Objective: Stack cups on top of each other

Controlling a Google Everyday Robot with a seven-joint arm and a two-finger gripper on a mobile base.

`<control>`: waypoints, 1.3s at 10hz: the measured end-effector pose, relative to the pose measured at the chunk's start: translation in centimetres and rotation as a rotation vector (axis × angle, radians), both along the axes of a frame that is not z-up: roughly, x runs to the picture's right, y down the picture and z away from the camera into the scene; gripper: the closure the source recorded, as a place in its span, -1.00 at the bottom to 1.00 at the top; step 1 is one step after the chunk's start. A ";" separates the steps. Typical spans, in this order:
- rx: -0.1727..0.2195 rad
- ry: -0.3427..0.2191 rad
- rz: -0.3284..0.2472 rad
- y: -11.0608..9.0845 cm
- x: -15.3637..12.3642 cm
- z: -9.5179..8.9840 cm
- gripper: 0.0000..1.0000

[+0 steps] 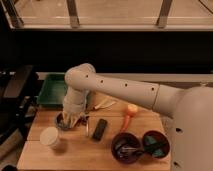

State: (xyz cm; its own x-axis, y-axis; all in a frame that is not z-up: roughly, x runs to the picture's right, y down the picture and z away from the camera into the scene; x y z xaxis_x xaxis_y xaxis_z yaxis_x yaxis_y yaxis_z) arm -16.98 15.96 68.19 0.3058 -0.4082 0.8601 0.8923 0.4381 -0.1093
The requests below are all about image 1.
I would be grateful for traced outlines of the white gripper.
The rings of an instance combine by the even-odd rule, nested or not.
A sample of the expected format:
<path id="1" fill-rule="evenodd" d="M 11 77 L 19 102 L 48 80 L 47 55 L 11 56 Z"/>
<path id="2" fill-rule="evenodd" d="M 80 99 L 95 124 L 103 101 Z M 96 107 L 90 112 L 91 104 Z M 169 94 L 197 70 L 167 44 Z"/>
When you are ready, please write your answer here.
<path id="1" fill-rule="evenodd" d="M 87 90 L 80 91 L 71 87 L 68 88 L 63 100 L 62 124 L 64 127 L 69 127 L 69 117 L 73 117 L 71 120 L 72 127 L 75 127 L 79 122 L 81 123 L 83 117 L 79 115 L 85 109 L 87 95 Z"/>

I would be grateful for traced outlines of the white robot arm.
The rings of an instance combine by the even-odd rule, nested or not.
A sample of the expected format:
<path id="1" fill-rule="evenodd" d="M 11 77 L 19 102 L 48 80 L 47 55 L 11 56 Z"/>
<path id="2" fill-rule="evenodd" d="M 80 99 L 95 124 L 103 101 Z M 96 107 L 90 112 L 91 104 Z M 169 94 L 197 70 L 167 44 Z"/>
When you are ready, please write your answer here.
<path id="1" fill-rule="evenodd" d="M 101 92 L 173 119 L 171 171 L 213 171 L 213 87 L 175 88 L 98 75 L 89 64 L 70 68 L 63 112 L 72 120 L 89 91 Z"/>

